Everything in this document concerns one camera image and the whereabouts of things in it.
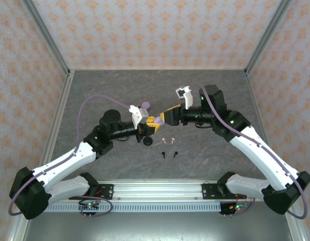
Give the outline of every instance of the enclosure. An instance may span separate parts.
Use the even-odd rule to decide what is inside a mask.
[[[136,106],[147,101],[149,114],[158,116],[182,102],[175,93],[180,86],[189,85],[199,105],[200,84],[217,85],[229,109],[241,112],[288,164],[310,173],[310,0],[0,1],[0,240],[84,239],[81,228],[91,233],[104,225],[106,216],[88,227],[80,215],[62,212],[30,221],[8,215],[16,172],[49,163],[76,145],[77,115],[86,98],[105,94]],[[131,119],[121,106],[92,99],[80,118],[81,138],[109,109],[120,111],[122,121]],[[89,172],[98,181],[183,185],[232,171],[264,179],[241,151],[211,130],[163,125],[151,137],[149,147],[135,138],[114,141],[107,155],[67,178]],[[310,240],[310,185],[305,194],[304,220],[272,213],[263,202],[238,217],[250,227],[241,231],[216,213],[114,213],[103,238],[208,240],[216,231],[213,236],[229,240],[217,231],[226,225],[244,240]],[[302,212],[300,200],[293,209]],[[121,219],[134,221],[125,226]],[[149,220],[167,229],[154,234],[144,224]],[[201,233],[203,222],[214,225]],[[61,223],[74,230],[62,232]],[[144,236],[134,236],[136,226]],[[184,227],[183,235],[177,235],[177,226]]]

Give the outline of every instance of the purple object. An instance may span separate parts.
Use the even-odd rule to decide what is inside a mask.
[[[154,123],[160,124],[161,126],[165,124],[165,122],[162,120],[162,118],[160,116],[155,117]]]
[[[141,104],[141,107],[144,108],[144,109],[150,109],[150,103],[149,102],[143,102]]]

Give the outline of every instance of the orange floral wallpaper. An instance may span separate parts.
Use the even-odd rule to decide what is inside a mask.
[[[310,173],[310,0],[292,2],[250,82],[271,146]],[[310,186],[306,194],[310,230]]]
[[[70,68],[244,69],[281,0],[34,0]]]
[[[0,240],[12,182],[39,164],[64,78],[22,1],[0,1]]]

